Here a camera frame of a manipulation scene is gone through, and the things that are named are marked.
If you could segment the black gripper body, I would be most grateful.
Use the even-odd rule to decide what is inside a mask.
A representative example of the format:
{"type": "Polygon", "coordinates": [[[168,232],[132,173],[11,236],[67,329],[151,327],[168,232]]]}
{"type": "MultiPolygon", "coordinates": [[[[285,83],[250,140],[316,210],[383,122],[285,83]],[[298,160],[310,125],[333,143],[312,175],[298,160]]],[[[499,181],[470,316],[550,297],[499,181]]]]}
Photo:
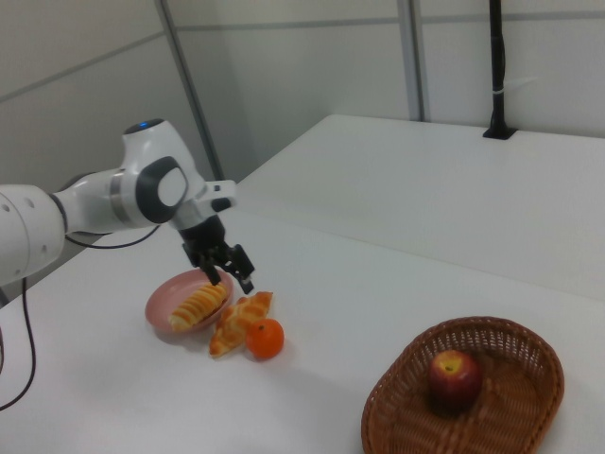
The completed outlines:
{"type": "Polygon", "coordinates": [[[179,230],[183,249],[193,266],[222,263],[226,257],[225,228],[218,215],[179,230]]]}

